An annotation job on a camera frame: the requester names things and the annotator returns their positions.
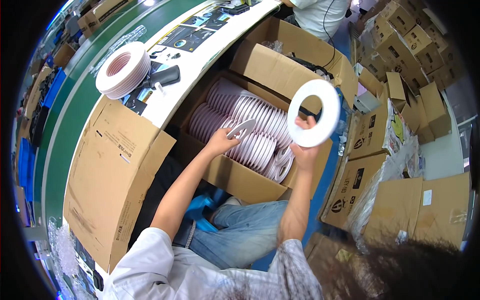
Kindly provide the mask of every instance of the blue jeans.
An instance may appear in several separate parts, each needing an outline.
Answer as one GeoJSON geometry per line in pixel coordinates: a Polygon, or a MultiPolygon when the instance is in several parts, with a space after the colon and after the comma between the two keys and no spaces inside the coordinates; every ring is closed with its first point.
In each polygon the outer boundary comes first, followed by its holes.
{"type": "MultiPolygon", "coordinates": [[[[223,205],[213,218],[214,225],[223,229],[213,232],[196,228],[189,248],[220,269],[248,267],[275,249],[287,203],[223,205]]],[[[185,247],[191,229],[191,221],[184,220],[173,246],[185,247]]]]}

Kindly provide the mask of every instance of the hand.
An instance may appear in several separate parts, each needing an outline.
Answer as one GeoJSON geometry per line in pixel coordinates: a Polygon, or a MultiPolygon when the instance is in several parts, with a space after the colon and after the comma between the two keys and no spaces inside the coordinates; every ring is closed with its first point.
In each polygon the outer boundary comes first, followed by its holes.
{"type": "MultiPolygon", "coordinates": [[[[300,117],[297,117],[295,119],[295,124],[302,127],[303,129],[310,129],[313,128],[317,124],[317,122],[315,122],[314,117],[308,116],[306,121],[302,120],[300,117]]],[[[317,159],[320,145],[312,148],[307,148],[301,147],[297,144],[291,144],[290,149],[292,149],[293,154],[295,154],[295,160],[297,161],[298,169],[313,172],[313,168],[315,167],[315,160],[317,159]]]]}
{"type": "Polygon", "coordinates": [[[207,145],[204,148],[209,155],[212,157],[217,157],[221,154],[224,154],[232,147],[240,144],[240,140],[237,138],[232,138],[231,140],[227,139],[227,134],[231,131],[231,128],[220,128],[208,141],[207,145]]]}

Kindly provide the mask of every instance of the white foam ring held in hand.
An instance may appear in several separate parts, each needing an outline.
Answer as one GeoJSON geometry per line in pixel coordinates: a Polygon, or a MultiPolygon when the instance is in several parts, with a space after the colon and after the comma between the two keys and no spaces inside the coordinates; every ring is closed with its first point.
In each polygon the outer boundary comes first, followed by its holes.
{"type": "Polygon", "coordinates": [[[131,93],[150,69],[150,57],[142,42],[129,43],[116,50],[100,68],[95,85],[110,99],[131,93]]]}
{"type": "Polygon", "coordinates": [[[331,83],[322,79],[306,82],[293,96],[288,108],[288,132],[293,141],[302,147],[315,147],[325,142],[333,133],[340,117],[340,99],[331,83]],[[308,96],[317,96],[322,101],[320,120],[311,129],[295,124],[300,105],[308,96]]]}

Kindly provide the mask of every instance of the blue floor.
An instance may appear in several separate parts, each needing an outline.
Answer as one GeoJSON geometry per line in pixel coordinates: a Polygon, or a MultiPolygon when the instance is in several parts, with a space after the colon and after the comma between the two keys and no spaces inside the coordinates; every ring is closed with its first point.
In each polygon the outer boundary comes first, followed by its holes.
{"type": "MultiPolygon", "coordinates": [[[[342,52],[348,59],[350,58],[350,36],[348,34],[348,22],[346,22],[346,20],[341,24],[338,31],[333,36],[333,43],[337,50],[342,52]]],[[[343,120],[343,121],[347,120],[347,114],[343,109],[341,110],[341,113],[340,113],[340,120],[343,120]]],[[[324,202],[324,198],[328,191],[330,183],[334,178],[336,165],[339,158],[338,156],[339,134],[334,132],[331,136],[331,139],[333,141],[332,149],[330,150],[330,154],[328,156],[328,160],[325,165],[325,170],[322,175],[322,178],[320,179],[320,182],[318,183],[318,186],[317,186],[317,190],[315,191],[315,194],[313,195],[313,199],[310,202],[310,213],[308,215],[307,230],[302,240],[303,247],[307,245],[307,242],[310,236],[312,235],[312,233],[322,230],[322,222],[319,222],[317,220],[317,215],[320,208],[322,207],[322,204],[324,202]]],[[[256,261],[252,265],[252,269],[267,271],[269,265],[273,260],[273,257],[275,256],[275,253],[276,253],[276,250],[273,250],[267,256],[256,261]]]]}

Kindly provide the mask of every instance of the hair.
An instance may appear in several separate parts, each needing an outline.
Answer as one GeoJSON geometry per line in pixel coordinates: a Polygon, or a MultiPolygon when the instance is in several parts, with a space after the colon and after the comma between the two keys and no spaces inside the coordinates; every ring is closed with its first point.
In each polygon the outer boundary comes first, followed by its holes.
{"type": "Polygon", "coordinates": [[[280,247],[280,286],[265,286],[253,293],[252,284],[244,278],[219,288],[211,299],[319,299],[320,293],[328,300],[437,300],[451,292],[462,266],[457,247],[446,241],[397,244],[395,238],[384,240],[393,242],[370,243],[368,254],[353,253],[342,262],[335,259],[334,249],[322,249],[316,262],[310,261],[321,287],[312,284],[295,259],[280,247]]]}

